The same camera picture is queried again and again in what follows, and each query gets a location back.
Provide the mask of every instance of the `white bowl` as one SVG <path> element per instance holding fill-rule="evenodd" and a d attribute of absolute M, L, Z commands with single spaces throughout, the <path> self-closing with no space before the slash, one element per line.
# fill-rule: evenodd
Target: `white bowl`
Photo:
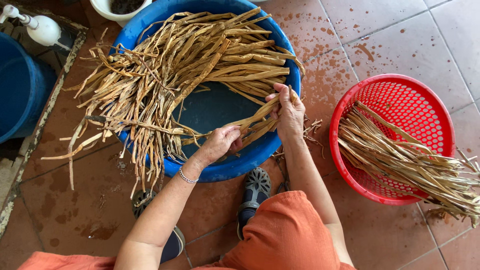
<path fill-rule="evenodd" d="M 111 21 L 115 21 L 120 24 L 121 27 L 124 27 L 130 19 L 132 19 L 140 10 L 152 3 L 152 0 L 145 0 L 144 3 L 132 13 L 119 15 L 111 12 L 110 3 L 111 0 L 90 0 L 93 8 L 102 15 L 104 18 L 107 18 Z"/>

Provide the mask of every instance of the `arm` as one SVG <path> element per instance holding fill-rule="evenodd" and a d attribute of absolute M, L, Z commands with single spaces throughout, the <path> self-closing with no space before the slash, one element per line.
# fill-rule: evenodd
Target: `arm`
<path fill-rule="evenodd" d="M 297 99 L 293 103 L 290 101 L 287 86 L 275 84 L 274 88 L 280 94 L 282 114 L 278 116 L 279 108 L 274 108 L 272 117 L 280 117 L 277 130 L 285 152 L 291 188 L 305 192 L 308 200 L 312 203 L 323 223 L 330 231 L 338 258 L 341 262 L 353 266 L 348 255 L 342 224 L 336 213 L 335 206 L 303 140 L 305 106 L 297 94 L 295 94 Z M 274 95 L 268 96 L 266 100 L 269 101 Z"/>
<path fill-rule="evenodd" d="M 204 145 L 183 165 L 185 177 L 194 180 L 202 170 L 228 150 L 241 147 L 239 126 L 215 129 Z M 115 270 L 158 269 L 162 250 L 177 224 L 196 183 L 183 180 L 177 173 L 148 205 L 123 242 Z"/>

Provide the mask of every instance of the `orange dress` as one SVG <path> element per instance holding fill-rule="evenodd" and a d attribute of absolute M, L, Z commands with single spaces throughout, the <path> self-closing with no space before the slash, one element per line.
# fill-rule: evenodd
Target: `orange dress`
<path fill-rule="evenodd" d="M 243 235 L 221 261 L 195 270 L 354 270 L 338 260 L 329 230 L 302 191 L 264 201 Z M 110 270 L 114 264 L 115 257 L 35 252 L 19 270 Z"/>

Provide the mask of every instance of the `chain bracelet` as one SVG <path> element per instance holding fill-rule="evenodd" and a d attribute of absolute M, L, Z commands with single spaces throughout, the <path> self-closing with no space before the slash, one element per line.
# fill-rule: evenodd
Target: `chain bracelet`
<path fill-rule="evenodd" d="M 183 178 L 185 181 L 189 182 L 189 183 L 195 183 L 198 181 L 199 178 L 197 178 L 197 180 L 190 180 L 188 179 L 187 177 L 185 177 L 185 175 L 183 175 L 183 172 L 181 171 L 181 168 L 182 166 L 180 166 L 180 170 L 179 170 L 179 173 L 180 173 L 180 177 Z"/>

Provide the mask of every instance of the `red plastic basket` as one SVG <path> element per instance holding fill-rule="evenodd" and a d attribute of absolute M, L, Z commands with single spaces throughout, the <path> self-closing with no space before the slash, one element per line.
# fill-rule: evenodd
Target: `red plastic basket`
<path fill-rule="evenodd" d="M 386 121 L 408 132 L 431 150 L 453 157 L 455 134 L 452 120 L 438 96 L 423 83 L 399 74 L 383 74 L 363 80 L 353 86 L 337 104 L 330 124 L 330 148 L 333 160 L 345 181 L 358 193 L 370 200 L 388 205 L 407 205 L 420 201 L 384 188 L 364 171 L 355 168 L 338 149 L 338 122 L 361 101 Z M 374 120 L 387 137 L 406 141 L 402 136 Z M 416 188 L 392 179 L 378 177 L 389 186 L 426 198 Z"/>

